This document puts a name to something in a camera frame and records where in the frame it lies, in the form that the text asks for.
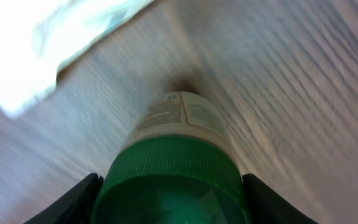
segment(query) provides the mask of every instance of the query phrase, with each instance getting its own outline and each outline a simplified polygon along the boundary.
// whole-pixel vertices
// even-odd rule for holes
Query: wooden table
[[[0,223],[106,175],[146,103],[191,83],[221,111],[242,173],[321,223],[358,223],[358,1],[158,1],[0,112]]]

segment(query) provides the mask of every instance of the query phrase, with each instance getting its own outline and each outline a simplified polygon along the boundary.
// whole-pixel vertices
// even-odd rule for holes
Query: wooden surface
[[[166,0],[0,112],[0,223],[106,175],[146,102],[190,82],[227,122],[241,172],[321,223],[358,223],[358,1]]]

